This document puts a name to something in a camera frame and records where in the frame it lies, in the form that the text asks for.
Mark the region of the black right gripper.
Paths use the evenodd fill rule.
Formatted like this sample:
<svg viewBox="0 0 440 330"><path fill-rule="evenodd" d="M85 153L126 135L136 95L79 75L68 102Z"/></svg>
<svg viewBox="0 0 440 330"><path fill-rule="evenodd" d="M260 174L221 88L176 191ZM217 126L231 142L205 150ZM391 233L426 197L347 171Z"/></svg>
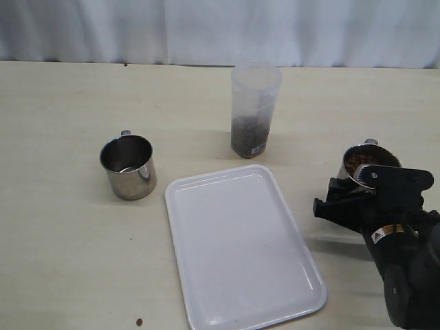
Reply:
<svg viewBox="0 0 440 330"><path fill-rule="evenodd" d="M329 180L327 198L315 199L313 215L357 233L374 232L391 224L428 237L434 228L434 212L423 209L422 192L434 184L427 170L382 165L358 168L357 180Z"/></svg>

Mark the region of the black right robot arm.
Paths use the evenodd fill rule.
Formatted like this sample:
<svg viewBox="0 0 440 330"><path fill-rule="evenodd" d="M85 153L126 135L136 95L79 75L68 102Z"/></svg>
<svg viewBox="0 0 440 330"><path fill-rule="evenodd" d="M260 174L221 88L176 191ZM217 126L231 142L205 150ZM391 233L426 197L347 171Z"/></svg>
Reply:
<svg viewBox="0 0 440 330"><path fill-rule="evenodd" d="M356 179L329 180L313 214L361 234L384 284L391 322L439 328L439 213L423 209L427 170L363 165Z"/></svg>

